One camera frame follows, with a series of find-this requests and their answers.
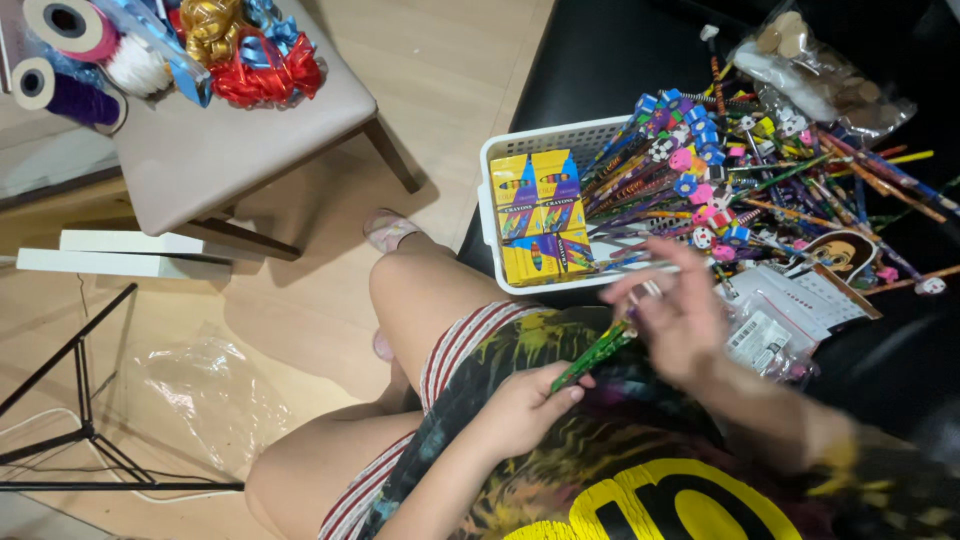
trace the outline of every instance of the white board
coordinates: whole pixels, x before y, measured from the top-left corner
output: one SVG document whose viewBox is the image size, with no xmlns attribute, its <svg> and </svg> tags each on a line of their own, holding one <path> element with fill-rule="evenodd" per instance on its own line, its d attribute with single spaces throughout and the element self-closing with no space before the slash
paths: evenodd
<svg viewBox="0 0 960 540">
<path fill-rule="evenodd" d="M 229 282 L 230 266 L 216 262 L 187 260 L 159 255 L 96 253 L 20 248 L 16 258 L 20 270 L 110 274 L 144 278 L 173 278 Z"/>
<path fill-rule="evenodd" d="M 156 255 L 200 255 L 224 260 L 254 260 L 262 255 L 204 242 L 182 234 L 166 233 L 147 236 L 140 231 L 83 231 L 60 232 L 61 251 L 96 251 L 109 253 L 149 253 Z"/>
</svg>

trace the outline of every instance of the wooden floor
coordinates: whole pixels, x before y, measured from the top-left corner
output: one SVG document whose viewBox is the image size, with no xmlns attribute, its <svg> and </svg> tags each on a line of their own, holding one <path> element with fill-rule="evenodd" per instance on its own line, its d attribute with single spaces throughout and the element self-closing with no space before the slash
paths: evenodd
<svg viewBox="0 0 960 540">
<path fill-rule="evenodd" d="M 476 203 L 479 149 L 491 135 L 506 132 L 552 5 L 553 0 L 321 0 L 311 5 L 308 10 L 376 96 L 388 129 L 404 146 L 401 152 L 428 184 L 407 195 L 361 137 L 307 163 L 237 210 L 239 219 L 253 221 L 258 230 L 302 246 L 300 260 L 238 265 L 226 286 L 140 280 L 132 300 L 87 345 L 95 387 L 118 373 L 95 406 L 110 440 L 151 469 L 215 473 L 209 448 L 144 381 L 150 371 L 143 365 L 151 352 L 177 350 L 176 344 L 204 336 L 236 346 L 245 357 L 238 360 L 242 369 L 275 391 L 267 402 L 289 410 L 290 428 L 377 396 L 389 369 L 370 346 L 377 322 L 367 276 L 378 253 L 363 241 L 363 218 L 372 209 L 391 207 L 410 214 L 436 240 L 459 246 Z M 323 99 L 322 91 L 317 99 Z M 107 276 L 82 278 L 83 284 L 73 274 L 0 267 L 0 395 L 83 325 L 81 287 L 93 314 L 127 283 Z M 51 407 L 76 410 L 72 369 L 68 358 L 0 420 L 0 431 Z M 165 375 L 168 381 L 184 378 Z M 221 381 L 219 389 L 243 395 L 250 380 L 240 373 Z M 214 403 L 217 390 L 208 387 L 198 405 Z M 243 478 L 244 457 L 236 450 L 241 445 L 223 436 L 225 427 L 256 433 L 265 444 L 276 437 L 276 426 L 249 414 L 211 414 L 202 415 L 198 432 Z M 75 428 L 66 413 L 51 414 L 0 436 L 0 450 Z M 211 433 L 219 433 L 218 440 L 211 442 L 216 438 Z M 34 466 L 100 467 L 85 445 L 44 459 Z M 0 478 L 74 479 L 79 474 L 8 468 Z M 93 475 L 110 479 L 108 473 Z M 36 498 L 116 534 L 179 540 L 270 537 L 240 495 L 168 504 L 126 493 Z"/>
</svg>

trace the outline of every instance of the yellow print on shirt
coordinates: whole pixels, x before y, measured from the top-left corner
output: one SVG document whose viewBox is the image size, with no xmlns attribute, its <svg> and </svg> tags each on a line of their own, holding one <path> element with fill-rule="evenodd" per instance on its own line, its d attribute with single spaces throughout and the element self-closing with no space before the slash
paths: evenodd
<svg viewBox="0 0 960 540">
<path fill-rule="evenodd" d="M 505 540 L 801 540 L 754 488 L 696 459 L 655 459 L 577 496 L 570 524 L 537 522 Z"/>
</svg>

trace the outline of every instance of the tie-dye shirt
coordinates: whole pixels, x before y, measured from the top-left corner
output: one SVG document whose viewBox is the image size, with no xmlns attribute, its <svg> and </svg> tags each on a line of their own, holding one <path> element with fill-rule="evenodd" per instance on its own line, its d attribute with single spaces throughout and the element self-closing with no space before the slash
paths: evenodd
<svg viewBox="0 0 960 540">
<path fill-rule="evenodd" d="M 360 537 L 376 535 L 504 379 L 514 371 L 576 358 L 609 322 L 605 309 L 546 311 L 519 319 L 482 343 L 426 415 Z M 896 482 L 873 481 L 877 467 L 864 469 L 862 456 L 868 448 L 883 448 L 909 456 L 907 462 L 919 459 L 894 439 L 865 430 L 860 441 L 831 453 L 816 474 L 776 479 L 728 453 L 709 416 L 659 381 L 645 358 L 636 345 L 595 370 L 597 388 L 535 450 L 496 467 L 451 537 L 828 539 L 835 538 L 835 510 L 850 494 L 881 508 L 893 525 L 888 528 L 903 534 L 875 537 L 952 532 L 952 513 L 921 515 L 929 505 L 914 504 L 910 515 L 891 521 L 899 514 L 890 508 L 889 494 L 881 495 Z M 937 478 L 943 483 L 947 476 Z M 815 487 L 808 491 L 811 481 Z M 956 505 L 954 498 L 946 508 Z"/>
</svg>

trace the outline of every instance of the black leather sofa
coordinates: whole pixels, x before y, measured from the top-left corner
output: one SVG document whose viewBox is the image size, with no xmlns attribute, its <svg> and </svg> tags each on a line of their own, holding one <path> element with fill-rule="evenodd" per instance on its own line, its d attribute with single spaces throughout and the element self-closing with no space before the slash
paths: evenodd
<svg viewBox="0 0 960 540">
<path fill-rule="evenodd" d="M 710 83 L 699 39 L 707 22 L 721 28 L 730 51 L 776 2 L 702 0 L 558 0 L 511 131 L 628 113 L 642 92 L 677 87 L 698 92 Z M 960 24 L 944 0 L 799 2 L 813 33 L 854 61 L 873 80 L 915 101 L 920 112 L 885 144 L 935 150 L 908 171 L 934 187 L 960 174 L 955 148 L 960 121 L 945 86 L 960 70 Z M 952 194 L 960 197 L 960 189 Z M 872 196 L 873 214 L 897 213 L 897 201 Z M 913 214 L 884 237 L 921 272 L 960 264 L 956 221 L 938 226 Z M 458 259 L 492 275 L 490 249 L 475 212 Z M 805 390 L 864 422 L 953 455 L 954 405 L 960 394 L 960 280 L 922 298 L 910 288 L 871 297 L 885 317 L 853 325 L 815 356 L 822 375 Z M 553 307 L 596 305 L 596 290 L 538 300 Z"/>
</svg>

